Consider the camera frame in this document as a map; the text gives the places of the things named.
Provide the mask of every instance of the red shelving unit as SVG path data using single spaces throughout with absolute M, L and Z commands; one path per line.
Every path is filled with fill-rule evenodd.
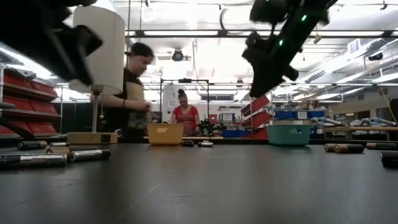
M 54 135 L 57 132 L 52 122 L 60 118 L 50 102 L 57 97 L 53 86 L 28 80 L 20 70 L 3 70 L 3 98 L 0 101 L 16 106 L 15 109 L 2 110 L 1 116 L 11 123 L 36 135 Z M 0 136 L 12 136 L 16 133 L 0 126 Z
M 246 105 L 242 110 L 242 116 L 245 120 L 242 122 L 242 127 L 246 130 L 251 130 L 251 133 L 244 136 L 249 139 L 268 139 L 267 129 L 265 127 L 259 128 L 265 125 L 271 120 L 271 115 L 267 110 L 262 110 L 269 103 L 266 96 L 262 96 L 255 99 L 250 104 Z

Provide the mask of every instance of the lamp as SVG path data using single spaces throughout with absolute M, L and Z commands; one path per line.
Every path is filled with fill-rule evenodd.
M 97 133 L 98 97 L 117 95 L 123 89 L 124 19 L 113 9 L 96 6 L 77 7 L 73 25 L 86 25 L 103 40 L 103 45 L 87 56 L 86 63 L 93 84 L 86 86 L 78 80 L 69 83 L 71 90 L 94 95 L 93 127 L 91 133 L 68 133 L 72 144 L 117 143 L 117 133 Z

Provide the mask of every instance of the security camera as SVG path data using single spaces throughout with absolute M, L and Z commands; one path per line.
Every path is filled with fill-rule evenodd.
M 184 54 L 182 53 L 181 49 L 175 49 L 174 54 L 172 56 L 172 60 L 174 62 L 181 62 L 184 59 Z

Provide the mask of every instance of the dark hair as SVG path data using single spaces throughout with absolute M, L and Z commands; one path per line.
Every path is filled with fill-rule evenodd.
M 131 56 L 140 55 L 144 57 L 154 57 L 154 51 L 148 45 L 136 42 L 131 46 Z
M 185 94 L 185 91 L 183 89 L 178 90 L 178 97 L 187 97 L 187 94 Z

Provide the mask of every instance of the teal plastic bin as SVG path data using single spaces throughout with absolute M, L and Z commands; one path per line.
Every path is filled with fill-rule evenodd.
M 269 144 L 277 146 L 306 146 L 310 140 L 310 125 L 267 126 Z

